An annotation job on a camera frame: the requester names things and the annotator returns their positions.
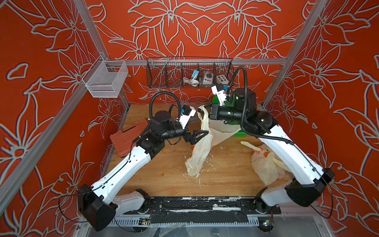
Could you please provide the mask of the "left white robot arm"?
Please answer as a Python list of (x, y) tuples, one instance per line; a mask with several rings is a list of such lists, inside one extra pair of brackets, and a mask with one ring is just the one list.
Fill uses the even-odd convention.
[(164, 147), (167, 140), (183, 138), (195, 145), (209, 132), (187, 128), (196, 114), (192, 106), (180, 110), (180, 116), (172, 119), (169, 111), (159, 111), (149, 120), (145, 131), (139, 135), (130, 153), (108, 174), (92, 185), (84, 184), (78, 190), (78, 210), (96, 231), (106, 228), (115, 217), (129, 211), (142, 209), (149, 195), (138, 189), (131, 194), (118, 196), (128, 180), (150, 162)]

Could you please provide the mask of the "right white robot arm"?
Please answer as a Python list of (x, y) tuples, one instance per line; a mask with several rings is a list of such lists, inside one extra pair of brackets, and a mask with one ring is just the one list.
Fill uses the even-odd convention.
[(268, 112), (260, 111), (256, 104), (256, 94), (248, 88), (235, 89), (227, 96), (229, 89), (222, 85), (212, 88), (218, 98), (213, 103), (209, 118), (236, 122), (247, 135), (259, 138), (288, 166), (293, 174), (285, 185), (263, 188), (255, 196), (255, 207), (266, 212), (272, 206), (294, 202), (300, 206), (311, 206), (333, 180), (335, 173), (330, 168), (322, 168), (309, 158), (284, 132), (279, 123)]

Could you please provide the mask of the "yellow translucent plastic bag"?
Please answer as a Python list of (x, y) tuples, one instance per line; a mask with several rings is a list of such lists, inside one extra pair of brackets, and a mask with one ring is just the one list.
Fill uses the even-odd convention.
[(289, 167), (266, 144), (255, 146), (247, 141), (240, 143), (252, 149), (252, 168), (265, 185), (270, 185), (277, 179), (283, 178), (287, 172), (291, 173)]

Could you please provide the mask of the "orange-print plastic bag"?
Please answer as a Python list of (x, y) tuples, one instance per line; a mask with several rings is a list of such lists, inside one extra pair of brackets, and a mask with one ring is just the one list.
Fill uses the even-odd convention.
[(204, 113), (197, 113), (201, 121), (201, 130), (208, 131), (208, 134), (194, 145), (191, 157), (185, 162), (189, 176), (198, 176), (210, 150), (240, 131), (239, 124), (230, 125), (225, 124), (223, 120), (212, 120), (205, 106), (200, 106), (199, 109)]

